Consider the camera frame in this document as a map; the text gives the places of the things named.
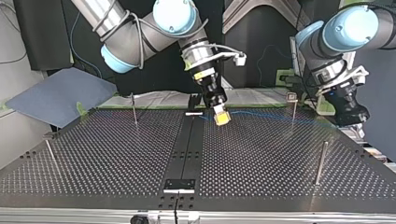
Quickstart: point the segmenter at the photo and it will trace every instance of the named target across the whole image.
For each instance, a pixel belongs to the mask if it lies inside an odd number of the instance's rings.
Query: end effector
[[[340,126],[363,123],[369,111],[356,100],[357,88],[368,73],[362,66],[348,69],[343,54],[358,49],[393,49],[396,18],[389,11],[365,6],[348,7],[328,22],[317,21],[296,36],[297,46],[311,70],[318,94],[336,110]]]
[[[201,22],[192,0],[157,0],[153,12],[144,19],[124,10],[117,0],[73,2],[105,42],[102,56],[118,73],[136,67],[143,69],[145,60],[178,41],[186,71],[203,90],[206,105],[215,109],[218,125],[231,120],[224,107],[227,101],[225,90],[217,82],[217,63],[221,58],[233,57],[236,65],[243,66],[246,55],[225,46],[209,44],[204,29],[207,20]],[[219,48],[228,52],[218,52]]]

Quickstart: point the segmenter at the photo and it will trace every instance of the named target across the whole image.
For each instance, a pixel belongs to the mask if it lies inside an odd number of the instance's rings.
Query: gray cloth
[[[80,116],[111,98],[114,84],[76,68],[64,69],[6,103],[24,115],[64,128]]]
[[[286,89],[240,89],[226,91],[227,106],[232,105],[283,105],[286,104]],[[178,91],[155,91],[135,97],[136,108],[187,108],[190,95]],[[115,96],[99,107],[102,108],[131,108],[131,98]]]

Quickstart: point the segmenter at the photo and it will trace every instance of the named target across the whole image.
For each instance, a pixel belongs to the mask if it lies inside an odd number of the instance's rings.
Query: optical breadboard table
[[[132,110],[94,111],[0,171],[0,222],[26,211],[396,214],[396,175],[325,119],[230,111],[222,127],[209,111],[138,110],[137,124]]]

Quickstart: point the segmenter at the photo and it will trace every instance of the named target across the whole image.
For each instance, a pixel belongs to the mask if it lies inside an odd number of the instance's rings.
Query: white wall
[[[3,0],[12,5],[12,0]],[[18,26],[15,15],[1,7]],[[19,59],[25,48],[18,33],[0,11],[0,63]],[[45,73],[30,70],[28,58],[0,64],[0,104],[43,80]],[[50,126],[0,106],[0,169],[38,145]]]

